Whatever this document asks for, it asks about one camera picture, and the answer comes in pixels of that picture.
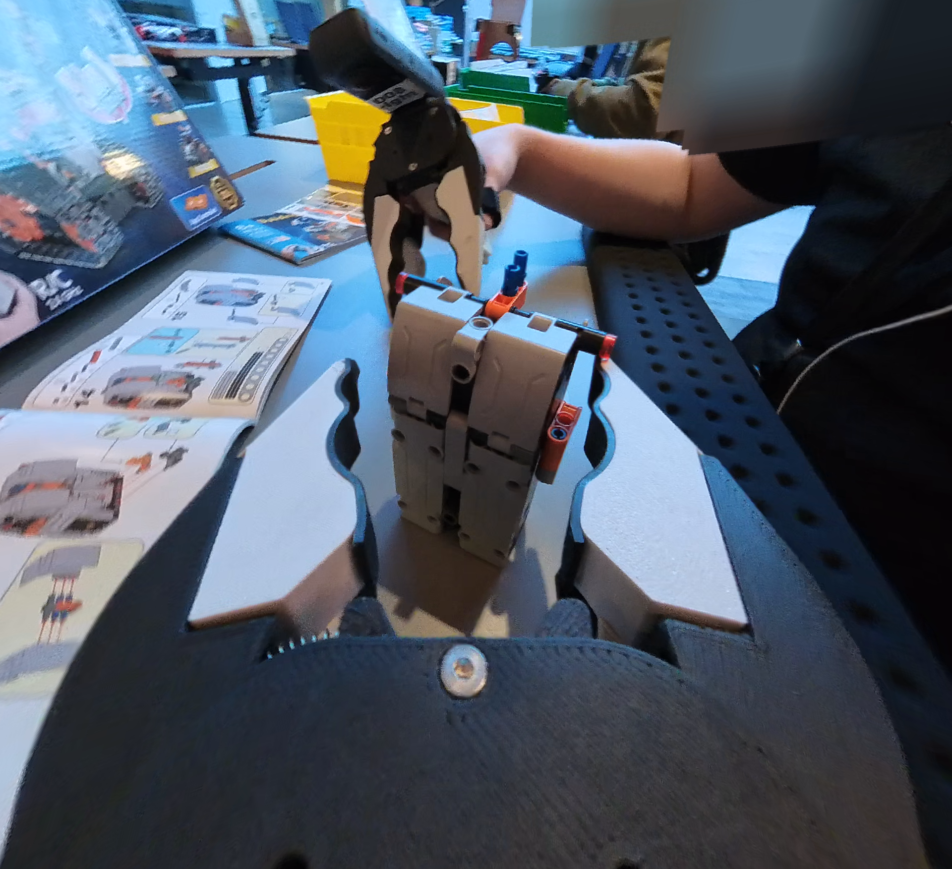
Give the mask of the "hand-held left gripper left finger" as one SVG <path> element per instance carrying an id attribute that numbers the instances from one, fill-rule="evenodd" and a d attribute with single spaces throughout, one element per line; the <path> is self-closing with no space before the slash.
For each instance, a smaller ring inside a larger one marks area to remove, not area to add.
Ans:
<path id="1" fill-rule="evenodd" d="M 373 596 L 376 540 L 352 471 L 359 367 L 333 363 L 245 449 L 189 614 L 194 627 L 271 616 L 322 633 Z"/>

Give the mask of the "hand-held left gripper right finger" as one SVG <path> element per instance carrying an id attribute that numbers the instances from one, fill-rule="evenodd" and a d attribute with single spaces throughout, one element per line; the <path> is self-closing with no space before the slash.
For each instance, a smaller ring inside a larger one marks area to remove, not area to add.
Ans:
<path id="1" fill-rule="evenodd" d="M 624 644 L 662 620 L 741 632 L 744 601 L 702 455 L 616 363 L 597 363 L 586 453 L 567 524 L 560 595 Z"/>

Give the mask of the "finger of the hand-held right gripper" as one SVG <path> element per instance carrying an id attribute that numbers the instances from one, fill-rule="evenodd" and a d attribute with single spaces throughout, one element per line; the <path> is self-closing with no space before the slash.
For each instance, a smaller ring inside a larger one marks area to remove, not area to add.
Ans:
<path id="1" fill-rule="evenodd" d="M 448 243 L 455 254 L 459 284 L 470 293 L 480 293 L 485 227 L 480 205 L 474 205 L 470 197 L 464 167 L 459 166 L 446 173 L 436 187 L 435 200 L 446 215 Z"/>
<path id="2" fill-rule="evenodd" d="M 367 237 L 387 314 L 392 319 L 399 302 L 398 276 L 405 272 L 425 276 L 422 256 L 424 219 L 422 212 L 389 195 L 377 196 L 372 207 L 367 212 Z"/>

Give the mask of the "grey toy robot assembly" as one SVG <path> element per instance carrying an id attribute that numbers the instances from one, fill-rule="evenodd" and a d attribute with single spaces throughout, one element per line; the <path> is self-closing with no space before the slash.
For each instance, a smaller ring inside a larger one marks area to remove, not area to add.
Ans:
<path id="1" fill-rule="evenodd" d="M 526 311 L 519 250 L 489 299 L 397 278 L 387 394 L 398 506 L 431 533 L 503 566 L 537 482 L 552 483 L 582 409 L 565 397 L 579 353 L 603 367 L 616 337 Z"/>

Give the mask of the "person's right forearm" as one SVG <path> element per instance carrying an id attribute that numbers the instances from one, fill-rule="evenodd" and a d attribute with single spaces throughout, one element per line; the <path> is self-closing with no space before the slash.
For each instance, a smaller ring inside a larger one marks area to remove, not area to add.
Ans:
<path id="1" fill-rule="evenodd" d="M 683 244 L 780 211 L 740 185 L 717 154 L 670 143 L 525 129 L 518 151 L 512 190 L 595 231 Z"/>

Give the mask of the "person's right hand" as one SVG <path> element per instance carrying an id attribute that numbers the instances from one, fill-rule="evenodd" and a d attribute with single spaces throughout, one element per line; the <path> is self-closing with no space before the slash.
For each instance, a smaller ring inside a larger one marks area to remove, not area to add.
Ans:
<path id="1" fill-rule="evenodd" d="M 523 143 L 531 135 L 529 126 L 499 125 L 473 136 L 483 167 L 483 185 L 493 191 L 497 200 L 515 176 Z"/>

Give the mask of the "colourful sticker sheet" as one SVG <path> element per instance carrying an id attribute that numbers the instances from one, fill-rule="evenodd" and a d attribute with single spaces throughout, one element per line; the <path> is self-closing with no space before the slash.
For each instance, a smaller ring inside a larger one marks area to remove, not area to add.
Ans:
<path id="1" fill-rule="evenodd" d="M 282 211 L 315 223 L 363 229 L 363 189 L 327 184 L 285 206 Z"/>

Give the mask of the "yellow plastic bin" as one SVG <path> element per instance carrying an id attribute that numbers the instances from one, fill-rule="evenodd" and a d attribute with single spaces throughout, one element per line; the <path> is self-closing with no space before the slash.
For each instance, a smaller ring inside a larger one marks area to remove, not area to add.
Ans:
<path id="1" fill-rule="evenodd" d="M 306 98 L 328 179 L 363 185 L 374 146 L 389 114 L 343 92 L 331 91 Z M 525 123 L 522 107 L 449 97 L 472 134 L 496 125 Z"/>

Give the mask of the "blue closed booklet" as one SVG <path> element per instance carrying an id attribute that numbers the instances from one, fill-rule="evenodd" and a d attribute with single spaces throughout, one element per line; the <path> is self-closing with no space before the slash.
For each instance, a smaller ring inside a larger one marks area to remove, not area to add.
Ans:
<path id="1" fill-rule="evenodd" d="M 219 226 L 222 234 L 301 266 L 366 240 L 363 222 L 348 212 L 272 212 Z"/>

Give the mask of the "green plastic bin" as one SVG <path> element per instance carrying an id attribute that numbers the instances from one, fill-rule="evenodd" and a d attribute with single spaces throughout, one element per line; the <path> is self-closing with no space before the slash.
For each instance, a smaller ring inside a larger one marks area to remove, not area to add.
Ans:
<path id="1" fill-rule="evenodd" d="M 461 68 L 457 81 L 446 86 L 450 97 L 518 106 L 525 123 L 546 131 L 564 134 L 568 128 L 567 100 L 562 96 L 531 89 L 527 74 L 498 70 Z"/>

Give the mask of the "open instruction booklet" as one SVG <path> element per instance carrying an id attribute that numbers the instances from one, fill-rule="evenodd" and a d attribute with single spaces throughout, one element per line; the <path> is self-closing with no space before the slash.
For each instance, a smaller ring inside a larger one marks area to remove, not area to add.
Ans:
<path id="1" fill-rule="evenodd" d="M 331 281 L 191 270 L 1 421 L 1 696 L 52 696 L 112 594 L 259 419 Z"/>

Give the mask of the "background wooden table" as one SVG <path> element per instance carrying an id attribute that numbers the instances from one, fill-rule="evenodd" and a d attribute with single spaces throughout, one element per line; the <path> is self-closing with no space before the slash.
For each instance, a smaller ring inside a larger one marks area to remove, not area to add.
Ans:
<path id="1" fill-rule="evenodd" d="M 184 65 L 191 78 L 200 82 L 235 80 L 244 124 L 249 135 L 259 129 L 259 115 L 252 98 L 250 80 L 263 77 L 272 60 L 294 58 L 296 51 L 283 46 L 241 46 L 225 43 L 158 42 L 147 40 L 145 47 L 156 58 L 171 65 Z"/>

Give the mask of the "blue robot kit box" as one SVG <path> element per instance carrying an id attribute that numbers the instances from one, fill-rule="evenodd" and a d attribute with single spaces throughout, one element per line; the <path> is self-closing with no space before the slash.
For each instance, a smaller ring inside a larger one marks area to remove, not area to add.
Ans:
<path id="1" fill-rule="evenodd" d="M 116 0 L 1 0 L 1 345 L 243 199 Z"/>

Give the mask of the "person's dark clothing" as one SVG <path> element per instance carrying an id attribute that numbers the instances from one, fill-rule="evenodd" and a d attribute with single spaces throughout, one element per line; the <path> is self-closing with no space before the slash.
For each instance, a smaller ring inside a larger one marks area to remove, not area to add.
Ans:
<path id="1" fill-rule="evenodd" d="M 949 669 L 950 125 L 720 161 L 754 195 L 813 208 L 776 304 L 736 344 Z"/>

